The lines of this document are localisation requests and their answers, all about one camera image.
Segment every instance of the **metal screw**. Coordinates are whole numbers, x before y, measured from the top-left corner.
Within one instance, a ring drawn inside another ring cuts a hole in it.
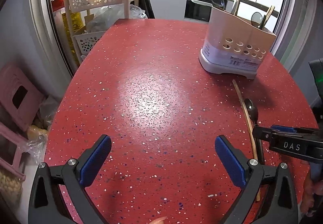
[[[258,161],[256,159],[250,159],[249,163],[253,166],[257,166],[258,165]]]
[[[41,162],[41,163],[39,163],[39,165],[38,165],[38,167],[39,167],[40,169],[44,168],[45,166],[46,166],[46,163],[45,163],[45,162]]]
[[[67,161],[67,163],[70,165],[70,166],[73,166],[76,164],[76,159],[74,158],[71,158],[69,161]]]
[[[280,166],[283,168],[283,169],[287,169],[287,164],[286,163],[280,163]]]

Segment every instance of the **human hand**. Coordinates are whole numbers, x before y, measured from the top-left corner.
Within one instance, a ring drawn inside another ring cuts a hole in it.
[[[323,180],[317,183],[313,183],[313,181],[311,180],[311,170],[309,170],[305,177],[303,188],[304,191],[300,210],[302,213],[306,214],[308,210],[314,205],[314,193],[323,196]]]
[[[157,218],[157,219],[153,220],[152,222],[150,222],[149,224],[164,224],[164,220],[166,218],[167,217]]]

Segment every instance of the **wooden chopstick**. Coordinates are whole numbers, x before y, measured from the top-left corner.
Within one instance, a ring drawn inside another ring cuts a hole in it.
[[[238,87],[237,82],[233,79],[232,83],[233,83],[233,85],[235,87],[235,91],[237,92],[237,95],[238,95],[238,98],[239,98],[239,101],[240,101],[240,104],[241,104],[241,107],[242,107],[242,111],[243,111],[244,117],[246,119],[248,132],[249,132],[249,136],[250,136],[250,142],[251,142],[253,157],[254,157],[254,159],[258,160],[256,143],[255,143],[254,137],[252,136],[252,124],[251,124],[251,120],[250,120],[247,108],[245,106],[245,103],[244,103],[244,100],[243,100],[243,97],[242,97],[242,94],[241,94],[241,91],[240,91],[240,89]],[[260,189],[259,189],[259,191],[257,193],[256,201],[260,201]]]

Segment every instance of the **person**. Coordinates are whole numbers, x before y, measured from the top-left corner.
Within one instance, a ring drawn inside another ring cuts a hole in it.
[[[313,207],[314,198],[313,195],[317,194],[323,196],[323,180],[313,183],[311,180],[311,171],[309,170],[303,184],[303,196],[302,196],[302,203],[300,205],[300,210],[303,214],[307,214],[308,210]],[[301,224],[318,224],[322,223],[323,219],[323,203],[316,211],[314,216],[306,215],[301,220]]]
[[[309,170],[304,180],[303,189],[304,191],[300,210],[302,213],[306,214],[308,210],[313,207],[314,193],[323,196],[323,180],[313,183]]]

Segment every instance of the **hanging utensil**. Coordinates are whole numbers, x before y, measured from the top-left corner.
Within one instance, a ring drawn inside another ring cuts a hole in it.
[[[263,22],[263,17],[261,15],[261,13],[259,13],[259,12],[253,13],[253,15],[251,17],[252,26],[259,28],[262,22]]]

